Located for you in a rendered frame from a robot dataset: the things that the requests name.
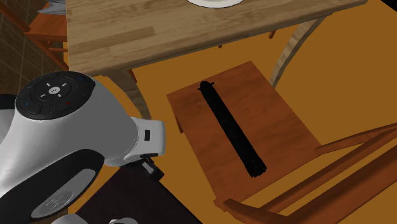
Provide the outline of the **dark robot stand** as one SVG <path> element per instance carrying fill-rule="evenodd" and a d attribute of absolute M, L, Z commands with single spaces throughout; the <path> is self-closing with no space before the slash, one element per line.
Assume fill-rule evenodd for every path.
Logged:
<path fill-rule="evenodd" d="M 202 224 L 163 184 L 146 177 L 141 160 L 124 165 L 76 214 L 88 224 L 133 218 L 138 224 Z"/>

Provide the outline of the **long black rod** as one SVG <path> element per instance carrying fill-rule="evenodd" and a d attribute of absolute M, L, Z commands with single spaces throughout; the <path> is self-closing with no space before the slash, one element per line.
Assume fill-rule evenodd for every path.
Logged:
<path fill-rule="evenodd" d="M 213 85 L 214 82 L 201 81 L 198 90 L 244 164 L 248 174 L 252 178 L 262 175 L 267 170 L 267 166 L 253 148 Z"/>

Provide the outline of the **brown wooden chair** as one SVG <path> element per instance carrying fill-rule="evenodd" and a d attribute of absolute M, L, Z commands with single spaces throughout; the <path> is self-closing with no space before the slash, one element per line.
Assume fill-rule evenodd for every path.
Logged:
<path fill-rule="evenodd" d="M 338 224 L 397 182 L 397 146 L 300 209 L 281 211 L 377 149 L 397 139 L 397 123 L 320 144 L 252 62 L 203 81 L 213 87 L 267 166 L 252 178 L 198 90 L 200 82 L 169 94 L 179 129 L 215 194 L 214 203 L 243 224 Z M 351 151 L 261 207 L 244 201 L 311 160 Z"/>

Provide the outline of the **light wooden table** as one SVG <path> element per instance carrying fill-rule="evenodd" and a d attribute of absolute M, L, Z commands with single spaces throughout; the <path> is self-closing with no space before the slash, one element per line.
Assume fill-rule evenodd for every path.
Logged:
<path fill-rule="evenodd" d="M 205 8 L 189 0 L 66 0 L 69 68 L 112 79 L 145 119 L 133 68 L 295 26 L 270 77 L 277 85 L 303 42 L 331 14 L 368 0 L 237 0 Z"/>

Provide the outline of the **orange wooden chair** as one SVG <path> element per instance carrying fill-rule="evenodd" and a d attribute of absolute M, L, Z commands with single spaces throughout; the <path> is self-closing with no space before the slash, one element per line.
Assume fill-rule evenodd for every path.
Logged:
<path fill-rule="evenodd" d="M 58 53 L 67 53 L 63 47 L 52 47 L 54 42 L 67 42 L 67 24 L 65 15 L 39 13 L 24 34 L 38 46 L 59 67 L 68 71 L 69 67 Z"/>

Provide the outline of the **white plate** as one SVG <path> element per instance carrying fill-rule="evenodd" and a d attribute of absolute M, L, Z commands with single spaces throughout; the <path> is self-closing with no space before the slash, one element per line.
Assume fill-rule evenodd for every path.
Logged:
<path fill-rule="evenodd" d="M 244 0 L 187 0 L 188 2 L 205 8 L 227 8 L 235 6 Z"/>

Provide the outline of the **grey cloth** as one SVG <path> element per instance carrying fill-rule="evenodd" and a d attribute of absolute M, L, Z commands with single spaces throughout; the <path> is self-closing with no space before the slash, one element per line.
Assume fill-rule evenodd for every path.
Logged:
<path fill-rule="evenodd" d="M 48 6 L 38 13 L 52 14 L 52 15 L 66 15 L 66 0 L 47 0 Z"/>

